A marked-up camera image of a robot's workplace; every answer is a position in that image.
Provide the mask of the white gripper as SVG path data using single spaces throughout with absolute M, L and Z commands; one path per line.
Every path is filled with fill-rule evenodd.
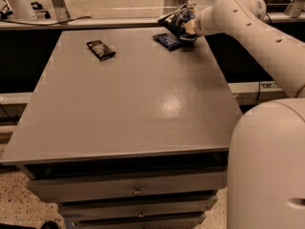
M 210 10 L 202 10 L 194 20 L 188 21 L 184 25 L 186 33 L 190 35 L 210 35 L 213 28 L 213 20 Z

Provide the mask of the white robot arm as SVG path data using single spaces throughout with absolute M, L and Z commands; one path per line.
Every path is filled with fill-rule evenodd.
M 228 229 L 305 229 L 305 45 L 266 23 L 263 0 L 217 0 L 198 35 L 237 40 L 287 95 L 261 103 L 234 128 L 228 161 Z

